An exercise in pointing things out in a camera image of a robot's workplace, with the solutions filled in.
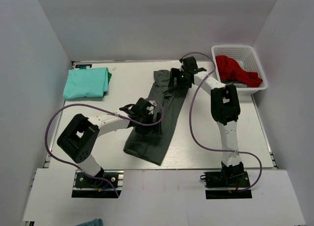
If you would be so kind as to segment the dark grey t-shirt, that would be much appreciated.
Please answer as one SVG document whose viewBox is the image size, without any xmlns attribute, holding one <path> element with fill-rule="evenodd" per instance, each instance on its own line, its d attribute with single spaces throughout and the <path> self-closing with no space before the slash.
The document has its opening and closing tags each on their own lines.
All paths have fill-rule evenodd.
<svg viewBox="0 0 314 226">
<path fill-rule="evenodd" d="M 177 120 L 184 103 L 187 88 L 168 88 L 170 71 L 159 70 L 154 72 L 154 83 L 148 97 L 156 99 L 163 107 L 154 109 L 154 123 L 163 117 L 162 121 L 154 126 L 154 131 L 147 134 L 140 134 L 132 130 L 125 146 L 124 152 L 143 159 L 145 161 L 161 165 L 168 151 L 172 137 L 175 132 Z"/>
</svg>

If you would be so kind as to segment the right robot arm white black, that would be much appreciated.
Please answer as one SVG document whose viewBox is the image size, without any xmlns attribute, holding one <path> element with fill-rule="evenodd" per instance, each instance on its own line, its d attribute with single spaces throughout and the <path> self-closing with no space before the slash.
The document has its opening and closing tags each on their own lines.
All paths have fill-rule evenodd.
<svg viewBox="0 0 314 226">
<path fill-rule="evenodd" d="M 210 74 L 205 68 L 197 65 L 193 56 L 181 58 L 181 67 L 172 68 L 168 87 L 174 89 L 191 88 L 203 89 L 210 95 L 210 111 L 216 121 L 222 144 L 222 176 L 231 180 L 244 173 L 244 167 L 238 153 L 237 121 L 240 115 L 240 105 L 236 87 L 226 85 Z"/>
</svg>

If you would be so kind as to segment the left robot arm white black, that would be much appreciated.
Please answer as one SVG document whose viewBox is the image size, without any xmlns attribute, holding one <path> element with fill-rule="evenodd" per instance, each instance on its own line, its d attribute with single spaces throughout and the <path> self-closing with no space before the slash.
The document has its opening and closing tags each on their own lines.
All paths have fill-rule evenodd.
<svg viewBox="0 0 314 226">
<path fill-rule="evenodd" d="M 156 100 L 139 98 L 135 104 L 120 107 L 117 112 L 109 112 L 87 104 L 82 106 L 105 114 L 96 117 L 76 114 L 58 137 L 57 145 L 89 178 L 100 179 L 104 174 L 103 168 L 92 155 L 98 137 L 131 127 L 135 132 L 143 135 L 162 134 L 161 121 L 164 109 Z"/>
</svg>

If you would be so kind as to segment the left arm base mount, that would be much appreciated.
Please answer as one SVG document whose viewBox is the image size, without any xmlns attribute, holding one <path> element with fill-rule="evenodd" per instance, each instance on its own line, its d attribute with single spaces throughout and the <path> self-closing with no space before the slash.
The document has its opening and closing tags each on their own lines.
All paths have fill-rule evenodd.
<svg viewBox="0 0 314 226">
<path fill-rule="evenodd" d="M 121 194 L 124 171 L 105 171 L 103 178 L 111 182 L 118 195 Z M 91 179 L 84 173 L 76 171 L 72 198 L 117 199 L 118 196 L 108 182 L 101 179 Z"/>
</svg>

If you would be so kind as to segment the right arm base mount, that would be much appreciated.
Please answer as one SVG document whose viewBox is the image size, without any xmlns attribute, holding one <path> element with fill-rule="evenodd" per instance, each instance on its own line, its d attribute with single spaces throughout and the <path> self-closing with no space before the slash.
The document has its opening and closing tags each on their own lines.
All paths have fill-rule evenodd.
<svg viewBox="0 0 314 226">
<path fill-rule="evenodd" d="M 242 176 L 226 180 L 221 172 L 204 172 L 200 180 L 205 182 L 207 200 L 232 200 L 251 199 L 251 190 L 243 191 L 250 187 L 250 180 L 245 171 Z"/>
</svg>

